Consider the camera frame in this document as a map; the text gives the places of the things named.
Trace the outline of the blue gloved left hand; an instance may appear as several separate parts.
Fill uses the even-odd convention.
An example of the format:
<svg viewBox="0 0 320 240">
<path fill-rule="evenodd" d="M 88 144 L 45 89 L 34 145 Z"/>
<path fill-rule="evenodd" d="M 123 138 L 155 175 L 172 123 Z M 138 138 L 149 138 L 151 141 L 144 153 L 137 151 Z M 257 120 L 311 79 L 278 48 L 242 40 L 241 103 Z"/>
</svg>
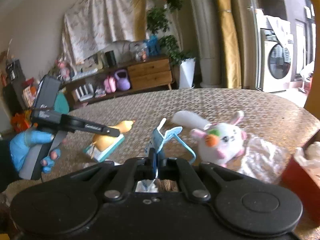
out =
<svg viewBox="0 0 320 240">
<path fill-rule="evenodd" d="M 29 150 L 35 145 L 43 145 L 52 142 L 54 135 L 34 129 L 21 132 L 9 142 L 10 156 L 17 172 L 20 172 Z M 61 150 L 55 148 L 48 157 L 41 160 L 42 172 L 50 173 L 55 161 L 61 157 Z"/>
</svg>

